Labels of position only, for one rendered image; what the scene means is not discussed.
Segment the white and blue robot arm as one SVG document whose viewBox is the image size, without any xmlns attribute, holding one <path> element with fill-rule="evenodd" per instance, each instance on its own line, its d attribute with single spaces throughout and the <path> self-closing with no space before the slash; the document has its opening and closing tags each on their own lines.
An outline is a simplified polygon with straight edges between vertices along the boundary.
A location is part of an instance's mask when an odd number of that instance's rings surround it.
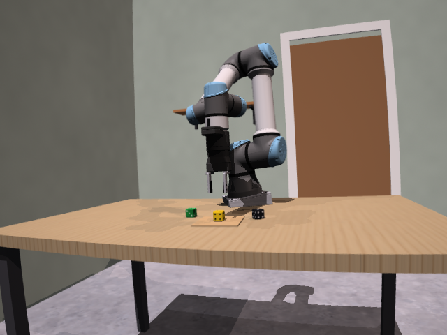
<svg viewBox="0 0 447 335">
<path fill-rule="evenodd" d="M 212 116 L 241 117 L 247 110 L 246 101 L 227 92 L 239 78 L 248 74 L 251 79 L 256 132 L 253 142 L 230 144 L 229 198 L 261 193 L 254 169 L 272 168 L 286 160 L 286 141 L 276 129 L 274 114 L 272 76 L 277 66 L 277 55 L 269 43 L 236 52 L 220 67 L 214 81 L 204 86 L 198 103 L 186 109 L 186 118 L 192 125 L 204 124 L 205 118 Z"/>
</svg>

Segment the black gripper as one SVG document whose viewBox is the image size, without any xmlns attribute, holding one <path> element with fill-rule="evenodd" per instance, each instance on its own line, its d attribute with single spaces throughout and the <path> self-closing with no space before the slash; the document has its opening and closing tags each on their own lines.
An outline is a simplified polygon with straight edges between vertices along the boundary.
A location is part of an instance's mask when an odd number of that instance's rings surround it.
<svg viewBox="0 0 447 335">
<path fill-rule="evenodd" d="M 209 118 L 209 119 L 207 119 Z M 205 118 L 205 126 L 201 133 L 206 136 L 207 149 L 207 187 L 208 193 L 212 193 L 212 178 L 214 172 L 223 172 L 223 192 L 228 192 L 227 174 L 232 170 L 229 138 L 229 123 L 226 116 L 213 116 Z"/>
</svg>

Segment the yellow die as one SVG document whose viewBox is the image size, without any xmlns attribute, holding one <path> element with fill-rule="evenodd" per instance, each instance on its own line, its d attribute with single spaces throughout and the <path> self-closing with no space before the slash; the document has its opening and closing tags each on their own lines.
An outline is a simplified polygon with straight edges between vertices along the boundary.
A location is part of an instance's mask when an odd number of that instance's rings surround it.
<svg viewBox="0 0 447 335">
<path fill-rule="evenodd" d="M 216 210 L 213 212 L 214 221 L 223 221 L 225 220 L 225 211 L 224 210 Z"/>
</svg>

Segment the green die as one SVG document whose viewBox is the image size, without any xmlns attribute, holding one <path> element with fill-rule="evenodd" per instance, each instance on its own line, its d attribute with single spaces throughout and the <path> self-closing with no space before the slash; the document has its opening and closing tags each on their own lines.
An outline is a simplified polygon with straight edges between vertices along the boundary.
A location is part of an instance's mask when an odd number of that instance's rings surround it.
<svg viewBox="0 0 447 335">
<path fill-rule="evenodd" d="M 188 208 L 186 209 L 186 217 L 187 218 L 194 218 L 197 216 L 197 209 L 196 208 Z"/>
</svg>

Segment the black die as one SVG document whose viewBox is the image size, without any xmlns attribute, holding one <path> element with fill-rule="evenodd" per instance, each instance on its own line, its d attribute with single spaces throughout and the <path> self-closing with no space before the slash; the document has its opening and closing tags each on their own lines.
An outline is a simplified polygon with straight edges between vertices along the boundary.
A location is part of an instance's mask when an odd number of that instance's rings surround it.
<svg viewBox="0 0 447 335">
<path fill-rule="evenodd" d="M 252 218 L 256 220 L 265 218 L 264 209 L 252 209 Z"/>
</svg>

